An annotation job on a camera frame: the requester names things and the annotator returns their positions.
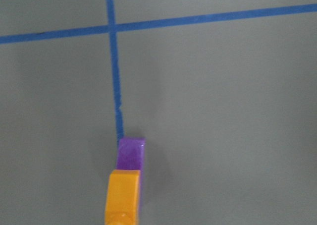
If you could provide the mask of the purple trapezoid block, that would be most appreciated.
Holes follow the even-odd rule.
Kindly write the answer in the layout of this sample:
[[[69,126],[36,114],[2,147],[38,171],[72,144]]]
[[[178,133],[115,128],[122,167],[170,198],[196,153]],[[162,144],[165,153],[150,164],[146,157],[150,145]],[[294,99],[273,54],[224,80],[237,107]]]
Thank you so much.
[[[143,203],[143,172],[146,139],[141,137],[123,137],[119,140],[116,169],[140,171],[139,212]]]

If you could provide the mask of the orange trapezoid block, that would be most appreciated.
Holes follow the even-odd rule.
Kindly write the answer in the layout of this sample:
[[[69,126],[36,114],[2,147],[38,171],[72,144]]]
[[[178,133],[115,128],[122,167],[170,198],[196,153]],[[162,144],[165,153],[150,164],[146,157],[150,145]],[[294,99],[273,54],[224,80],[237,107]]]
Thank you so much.
[[[137,225],[140,202],[139,170],[115,169],[109,176],[106,207],[106,225]]]

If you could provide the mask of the blue tape line lengthwise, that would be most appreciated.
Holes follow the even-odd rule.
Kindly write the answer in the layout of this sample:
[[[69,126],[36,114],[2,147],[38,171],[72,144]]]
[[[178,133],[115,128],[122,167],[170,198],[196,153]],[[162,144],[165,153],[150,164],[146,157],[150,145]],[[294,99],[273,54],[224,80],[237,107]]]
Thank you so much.
[[[109,47],[111,57],[112,70],[112,86],[114,98],[114,113],[115,113],[115,127],[116,138],[119,141],[124,136],[123,116],[121,110],[121,85],[120,85],[120,71],[118,64],[118,46],[117,46],[117,27],[115,20],[114,0],[106,0],[107,18],[108,18],[108,35]]]

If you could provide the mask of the blue tape line crosswise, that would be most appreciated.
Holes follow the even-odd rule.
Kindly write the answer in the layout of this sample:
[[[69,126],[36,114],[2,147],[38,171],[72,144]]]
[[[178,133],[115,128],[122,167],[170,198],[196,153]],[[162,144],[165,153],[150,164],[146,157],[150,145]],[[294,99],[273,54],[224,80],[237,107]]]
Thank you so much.
[[[244,10],[244,11],[234,11],[234,12],[195,15],[195,16],[178,17],[178,18],[121,23],[121,24],[117,24],[115,26],[115,29],[117,32],[127,32],[127,31],[134,31],[134,30],[221,22],[221,21],[230,21],[230,20],[238,20],[238,19],[301,14],[301,13],[310,13],[310,12],[316,12],[316,11],[317,11],[317,5],[314,3],[314,4],[261,8],[261,9],[252,9],[252,10]],[[40,32],[40,33],[27,33],[27,34],[1,36],[0,43],[11,44],[11,43],[41,41],[41,40],[49,40],[49,39],[81,37],[81,36],[89,36],[89,35],[106,34],[108,32],[109,32],[109,27],[107,25],[101,25],[101,26],[93,26],[93,27],[82,27],[82,28],[64,29],[64,30],[56,30],[56,31],[46,31],[46,32]]]

